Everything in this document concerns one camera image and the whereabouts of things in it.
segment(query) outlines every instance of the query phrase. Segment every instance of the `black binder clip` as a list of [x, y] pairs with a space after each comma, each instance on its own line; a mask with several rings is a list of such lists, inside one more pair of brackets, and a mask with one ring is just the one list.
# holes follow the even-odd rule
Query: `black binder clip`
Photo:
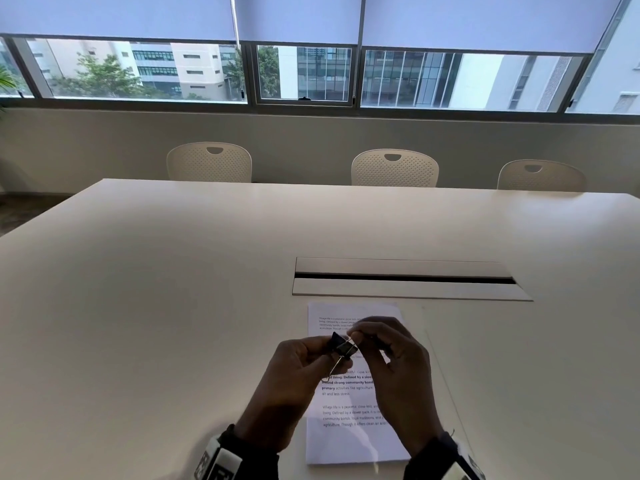
[[352, 339], [344, 339], [336, 332], [333, 332], [331, 339], [327, 343], [327, 347], [329, 348], [329, 350], [331, 350], [331, 352], [336, 352], [336, 354], [340, 355], [340, 357], [338, 357], [338, 361], [336, 361], [335, 365], [331, 369], [331, 372], [329, 372], [329, 375], [325, 379], [322, 379], [322, 382], [329, 382], [331, 380], [331, 374], [333, 373], [335, 368], [340, 365], [340, 361], [342, 361], [343, 359], [350, 359], [351, 356], [358, 351], [358, 348], [356, 347], [356, 344], [353, 343]]

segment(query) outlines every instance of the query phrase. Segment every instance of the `hand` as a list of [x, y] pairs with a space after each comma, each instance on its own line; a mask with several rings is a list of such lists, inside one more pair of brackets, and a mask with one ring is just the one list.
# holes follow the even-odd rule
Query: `hand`
[[[308, 337], [281, 342], [267, 365], [234, 434], [254, 446], [280, 452], [308, 408], [320, 379], [338, 360], [326, 349], [331, 337]], [[342, 360], [334, 374], [347, 372], [353, 362]]]
[[[431, 386], [429, 353], [391, 317], [369, 317], [347, 332], [369, 364], [382, 416], [414, 457], [443, 432]], [[390, 362], [380, 354], [384, 347]]]

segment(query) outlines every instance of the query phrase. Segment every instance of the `chair backrest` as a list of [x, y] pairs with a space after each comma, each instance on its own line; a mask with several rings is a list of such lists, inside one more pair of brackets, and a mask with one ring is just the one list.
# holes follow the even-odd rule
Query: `chair backrest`
[[435, 187], [438, 163], [409, 150], [370, 150], [351, 164], [351, 184], [375, 187]]
[[251, 155], [230, 143], [188, 143], [166, 156], [171, 180], [187, 182], [251, 182]]
[[548, 160], [516, 160], [500, 170], [498, 190], [584, 192], [587, 178], [577, 168]]

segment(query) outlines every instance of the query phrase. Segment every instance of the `black slot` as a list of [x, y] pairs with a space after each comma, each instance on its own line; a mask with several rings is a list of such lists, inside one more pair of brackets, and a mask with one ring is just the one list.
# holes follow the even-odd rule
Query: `black slot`
[[371, 281], [419, 281], [432, 283], [497, 283], [515, 285], [513, 278], [495, 278], [492, 276], [407, 276], [397, 274], [340, 274], [340, 273], [298, 273], [296, 278], [311, 280], [371, 280]]

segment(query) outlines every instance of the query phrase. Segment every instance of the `white table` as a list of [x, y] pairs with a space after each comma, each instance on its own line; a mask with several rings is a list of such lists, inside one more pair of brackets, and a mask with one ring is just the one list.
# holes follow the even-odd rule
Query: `white table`
[[[640, 200], [103, 180], [0, 239], [0, 477], [190, 477], [307, 334], [298, 256], [503, 263], [533, 302], [389, 300], [446, 427], [488, 478], [637, 476]], [[304, 448], [281, 478], [401, 477]]]

